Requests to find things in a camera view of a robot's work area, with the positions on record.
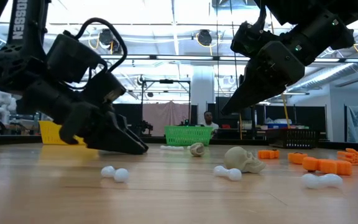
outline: wooden table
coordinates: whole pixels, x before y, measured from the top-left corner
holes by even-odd
[[[0,146],[0,223],[357,223],[358,166],[342,189],[301,187],[301,166],[265,160],[242,181],[213,177],[229,146],[201,158],[188,151],[143,156],[100,154],[81,146]],[[246,147],[252,152],[266,147]],[[300,150],[335,158],[336,151]],[[104,166],[126,168],[127,184],[102,179]]]

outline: orange gripper toy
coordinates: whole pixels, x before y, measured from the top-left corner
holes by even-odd
[[[352,164],[347,161],[305,157],[303,158],[302,165],[309,172],[318,170],[325,174],[352,175]]]
[[[293,164],[302,165],[303,158],[305,157],[308,157],[308,155],[301,152],[288,153],[288,161],[292,162]]]
[[[278,159],[280,158],[280,151],[274,150],[259,150],[258,151],[259,159]]]
[[[358,152],[354,149],[346,149],[346,152],[338,151],[337,158],[349,161],[352,165],[358,165]]]

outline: person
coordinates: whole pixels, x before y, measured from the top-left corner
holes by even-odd
[[[212,122],[212,118],[213,118],[212,113],[209,111],[205,111],[204,112],[204,123],[202,125],[204,125],[206,127],[212,127],[212,131],[214,133],[215,130],[219,129],[219,125]]]

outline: ceiling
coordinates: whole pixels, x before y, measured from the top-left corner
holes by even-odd
[[[48,34],[45,36],[44,50],[49,51],[54,39],[64,30],[76,34],[82,23],[91,17],[100,17],[111,22],[122,35],[129,55],[195,55],[195,56],[230,56],[233,34],[244,21],[255,22],[259,16],[259,9],[253,1],[232,0],[232,10],[228,1],[222,1],[216,10],[216,2],[212,0],[52,0],[49,4],[47,17]],[[0,47],[7,39],[9,20],[11,17],[12,1],[9,1],[0,18]],[[277,20],[267,16],[265,30],[272,30],[276,34],[288,32],[290,24],[281,26]],[[354,37],[358,43],[358,21],[348,26],[355,29]],[[96,39],[104,26],[91,24],[81,38],[81,42],[94,47]],[[214,47],[201,46],[195,36],[200,29],[211,31]],[[110,51],[101,48],[94,49],[101,55],[110,55]],[[349,58],[358,57],[355,49],[333,51],[327,49],[322,58]],[[217,61],[198,62],[186,60],[126,60],[122,66],[115,69],[115,76],[129,90],[139,90],[137,79],[143,75],[147,79],[170,78],[174,80],[190,79],[193,75],[193,66],[205,65],[216,68]],[[324,67],[333,67],[335,64],[321,63],[306,68],[306,75],[317,72]],[[234,62],[219,63],[220,85],[215,82],[215,90],[229,93],[236,89],[231,84],[236,71],[244,73],[246,63]],[[153,99],[178,100],[188,99],[188,87],[177,85],[155,85],[149,90],[175,90],[172,93],[158,93]],[[134,101],[140,94],[126,94],[119,101]]]

